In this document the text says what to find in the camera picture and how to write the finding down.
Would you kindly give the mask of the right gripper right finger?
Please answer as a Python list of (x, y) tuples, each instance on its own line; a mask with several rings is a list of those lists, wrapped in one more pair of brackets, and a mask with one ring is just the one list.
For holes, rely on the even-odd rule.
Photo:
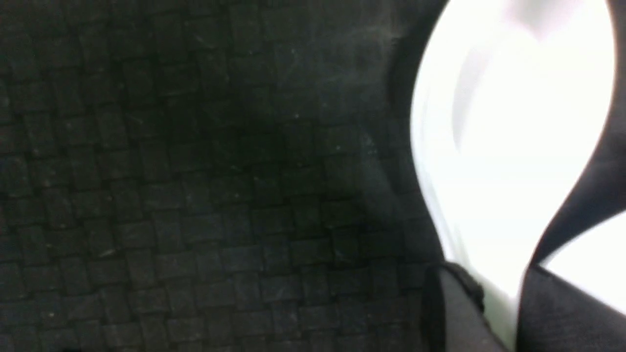
[(538, 266), (526, 272), (518, 352), (624, 352), (625, 316)]

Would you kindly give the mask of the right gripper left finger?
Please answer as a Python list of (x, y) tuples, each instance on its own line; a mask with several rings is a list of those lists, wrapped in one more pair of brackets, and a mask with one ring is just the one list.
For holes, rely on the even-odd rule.
[(421, 294), (426, 352), (512, 352), (514, 279), (450, 262), (427, 266)]

